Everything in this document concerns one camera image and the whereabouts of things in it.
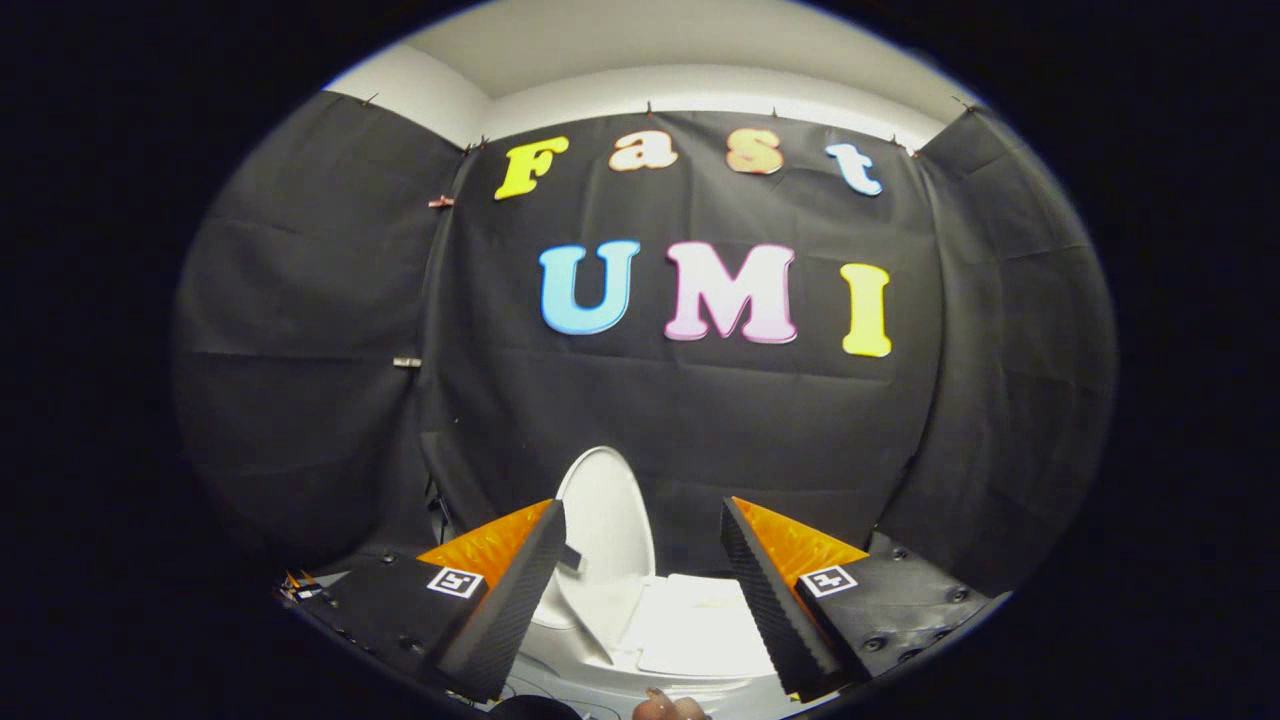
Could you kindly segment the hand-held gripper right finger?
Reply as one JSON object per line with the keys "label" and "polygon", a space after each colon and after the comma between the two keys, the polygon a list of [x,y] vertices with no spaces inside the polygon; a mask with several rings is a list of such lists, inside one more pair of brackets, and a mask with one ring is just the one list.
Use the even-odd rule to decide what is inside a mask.
{"label": "hand-held gripper right finger", "polygon": [[803,702],[904,679],[1004,605],[879,532],[856,547],[739,497],[719,542],[774,674]]}

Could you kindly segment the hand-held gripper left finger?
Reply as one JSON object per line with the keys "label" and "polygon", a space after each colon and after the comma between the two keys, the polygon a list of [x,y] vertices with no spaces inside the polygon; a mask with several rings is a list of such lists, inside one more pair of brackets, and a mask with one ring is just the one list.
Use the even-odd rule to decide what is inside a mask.
{"label": "hand-held gripper left finger", "polygon": [[564,505],[548,498],[330,582],[288,571],[285,606],[402,685],[489,703],[506,687],[564,542]]}

